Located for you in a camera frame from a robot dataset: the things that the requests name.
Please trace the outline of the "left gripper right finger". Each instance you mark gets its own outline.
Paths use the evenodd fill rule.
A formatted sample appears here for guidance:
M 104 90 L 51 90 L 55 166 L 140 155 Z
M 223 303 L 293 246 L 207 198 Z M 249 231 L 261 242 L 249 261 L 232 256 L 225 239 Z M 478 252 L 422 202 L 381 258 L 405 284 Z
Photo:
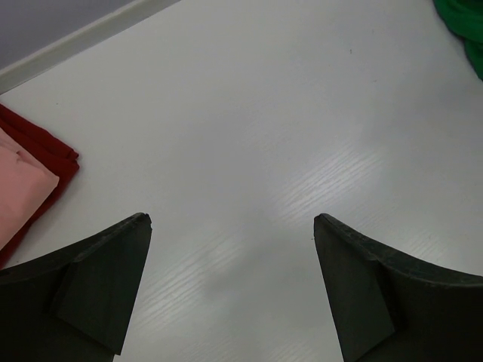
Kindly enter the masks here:
M 375 241 L 323 213 L 314 239 L 345 361 L 480 361 L 482 278 Z

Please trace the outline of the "green t shirt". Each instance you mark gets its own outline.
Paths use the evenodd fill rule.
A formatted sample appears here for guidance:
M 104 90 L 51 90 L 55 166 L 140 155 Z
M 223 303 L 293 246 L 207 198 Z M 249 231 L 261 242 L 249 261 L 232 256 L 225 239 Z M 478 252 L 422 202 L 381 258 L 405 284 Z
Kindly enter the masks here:
M 482 1 L 434 0 L 433 4 L 448 30 L 462 41 L 467 60 L 482 80 Z

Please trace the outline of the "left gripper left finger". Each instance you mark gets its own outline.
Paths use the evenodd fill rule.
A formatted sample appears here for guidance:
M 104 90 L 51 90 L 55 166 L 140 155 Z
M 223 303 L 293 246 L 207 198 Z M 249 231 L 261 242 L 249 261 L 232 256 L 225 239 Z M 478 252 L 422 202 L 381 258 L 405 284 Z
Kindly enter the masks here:
M 152 236 L 136 213 L 1 271 L 3 361 L 112 361 L 121 354 Z

